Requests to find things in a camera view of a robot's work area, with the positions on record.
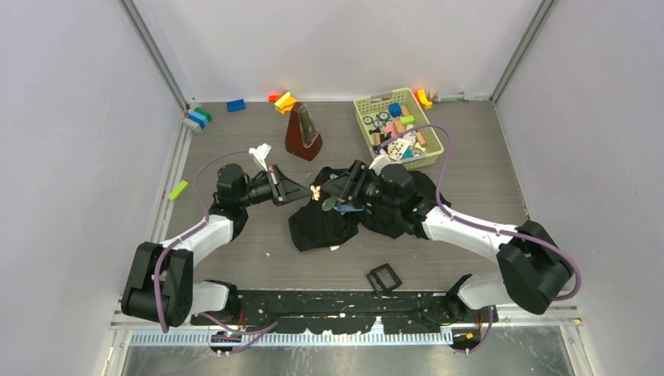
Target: lime green block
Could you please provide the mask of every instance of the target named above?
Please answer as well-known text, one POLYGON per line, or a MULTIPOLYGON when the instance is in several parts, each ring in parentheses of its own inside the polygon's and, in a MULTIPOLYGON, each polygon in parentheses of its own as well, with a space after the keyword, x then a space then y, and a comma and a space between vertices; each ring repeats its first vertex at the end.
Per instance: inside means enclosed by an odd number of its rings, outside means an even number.
POLYGON ((404 125, 415 124, 415 117, 413 115, 401 116, 401 122, 404 125))
POLYGON ((168 199, 171 201, 177 200, 178 197, 180 197, 182 192, 184 192, 186 190, 186 187, 188 186, 189 184, 186 181, 184 180, 181 181, 180 184, 178 184, 178 186, 168 194, 168 199))
POLYGON ((199 114, 205 116, 205 117, 207 118, 207 122, 208 122, 208 123, 209 123, 210 121, 212 121, 212 115, 210 115, 210 113, 207 112, 206 110, 203 110, 203 109, 200 108, 200 107, 196 107, 196 109, 194 109, 194 111, 196 111, 197 113, 199 113, 199 114))

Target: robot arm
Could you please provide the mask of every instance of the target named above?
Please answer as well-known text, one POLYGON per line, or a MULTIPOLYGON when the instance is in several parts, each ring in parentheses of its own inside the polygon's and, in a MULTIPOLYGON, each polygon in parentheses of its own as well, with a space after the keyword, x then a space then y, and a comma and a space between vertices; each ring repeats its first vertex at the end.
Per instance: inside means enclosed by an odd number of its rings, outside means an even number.
POLYGON ((455 244, 498 264, 499 272, 462 276, 446 293, 448 311, 454 316, 512 302, 531 313, 542 314, 572 278, 571 266, 553 252, 499 233, 522 233, 554 244, 539 223, 491 223, 450 208, 446 208, 447 214, 434 198, 417 191, 412 176, 400 164, 374 161, 366 166, 355 161, 344 174, 323 184, 321 190, 365 208, 368 215, 393 218, 408 234, 455 244), (493 228, 495 232, 479 230, 467 222, 493 228))
POLYGON ((247 222, 247 207, 271 200, 275 206, 309 197, 308 187, 288 179, 276 164, 267 165, 263 157, 269 146, 254 151, 262 170, 252 179, 238 164, 226 164, 218 170, 217 191, 206 218, 172 239, 159 244, 140 244, 122 295, 122 312, 128 316, 159 322, 153 279, 161 279, 161 301, 166 324, 181 325, 192 314, 222 311, 228 305, 233 285, 219 281, 193 283, 193 268, 215 249, 240 235, 247 222), (157 258, 167 244, 176 240, 158 275, 157 258))

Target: green round object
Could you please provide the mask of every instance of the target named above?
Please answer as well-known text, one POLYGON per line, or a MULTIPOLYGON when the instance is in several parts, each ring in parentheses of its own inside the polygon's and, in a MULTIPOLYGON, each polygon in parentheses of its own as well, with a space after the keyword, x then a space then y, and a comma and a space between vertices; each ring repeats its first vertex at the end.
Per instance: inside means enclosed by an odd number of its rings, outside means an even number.
POLYGON ((334 197, 328 197, 323 201, 323 204, 320 206, 324 212, 329 212, 337 204, 337 199, 334 197))

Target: yellow-green plastic basket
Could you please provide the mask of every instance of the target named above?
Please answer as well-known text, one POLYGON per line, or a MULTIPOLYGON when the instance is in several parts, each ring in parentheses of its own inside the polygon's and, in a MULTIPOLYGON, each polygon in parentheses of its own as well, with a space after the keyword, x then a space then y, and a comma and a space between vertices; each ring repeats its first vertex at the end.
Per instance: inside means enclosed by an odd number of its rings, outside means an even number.
MULTIPOLYGON (((371 157, 376 157, 372 146, 374 145, 372 137, 369 134, 369 130, 373 126, 366 126, 362 122, 362 119, 371 114, 375 114, 381 111, 389 111, 389 106, 392 103, 398 103, 402 106, 405 106, 411 115, 415 117, 415 125, 425 125, 429 124, 427 115, 424 114, 422 107, 415 99, 413 91, 408 88, 395 89, 392 92, 381 94, 379 96, 365 96, 364 98, 356 99, 355 104, 355 119, 359 125, 359 130, 364 137, 366 145, 369 147, 369 152, 371 157)), ((427 141, 427 151, 424 153, 426 157, 421 158, 409 158, 402 161, 392 161, 392 163, 401 163, 407 170, 413 170, 415 168, 422 168, 424 166, 433 165, 438 159, 438 155, 442 154, 443 148, 440 143, 440 139, 435 134, 433 128, 424 128, 420 130, 420 133, 427 141)))

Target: brown wooden metronome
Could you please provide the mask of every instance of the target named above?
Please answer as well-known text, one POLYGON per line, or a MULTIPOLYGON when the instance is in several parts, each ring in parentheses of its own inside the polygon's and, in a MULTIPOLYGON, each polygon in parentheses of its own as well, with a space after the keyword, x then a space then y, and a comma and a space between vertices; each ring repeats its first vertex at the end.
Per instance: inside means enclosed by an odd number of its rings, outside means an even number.
POLYGON ((296 102, 290 110, 286 130, 286 151, 297 157, 312 161, 323 147, 323 138, 313 126, 307 106, 296 102))

